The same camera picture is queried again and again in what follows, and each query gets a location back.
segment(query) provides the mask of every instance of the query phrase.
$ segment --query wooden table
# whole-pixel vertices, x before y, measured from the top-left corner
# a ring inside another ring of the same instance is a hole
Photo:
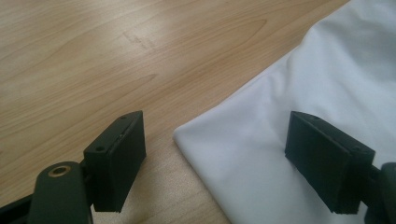
[[[121,214],[95,223],[227,223],[175,145],[346,0],[0,1],[0,206],[116,117],[142,109],[148,157]]]

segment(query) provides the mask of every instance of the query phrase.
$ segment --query black plastic block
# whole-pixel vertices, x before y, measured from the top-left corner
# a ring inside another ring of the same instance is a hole
[[[143,112],[116,119],[85,150],[97,212],[120,212],[140,164],[146,158]]]
[[[285,152],[332,212],[358,212],[372,149],[323,119],[292,111]]]

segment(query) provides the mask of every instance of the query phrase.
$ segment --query white cloth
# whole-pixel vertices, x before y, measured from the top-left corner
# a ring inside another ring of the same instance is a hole
[[[232,96],[175,130],[232,223],[363,223],[332,214],[285,158],[290,111],[316,115],[396,161],[396,2],[356,0]]]

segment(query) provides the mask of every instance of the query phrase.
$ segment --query wood grain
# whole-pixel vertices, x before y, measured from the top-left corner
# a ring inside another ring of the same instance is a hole
[[[173,130],[296,47],[346,0],[0,1],[0,206],[144,111],[148,157],[121,214],[95,223],[228,223]]]

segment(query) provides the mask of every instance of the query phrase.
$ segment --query screw hole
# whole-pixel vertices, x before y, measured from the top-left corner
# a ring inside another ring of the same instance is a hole
[[[59,177],[61,175],[65,175],[69,173],[70,170],[71,170],[70,166],[58,166],[49,171],[49,176]]]

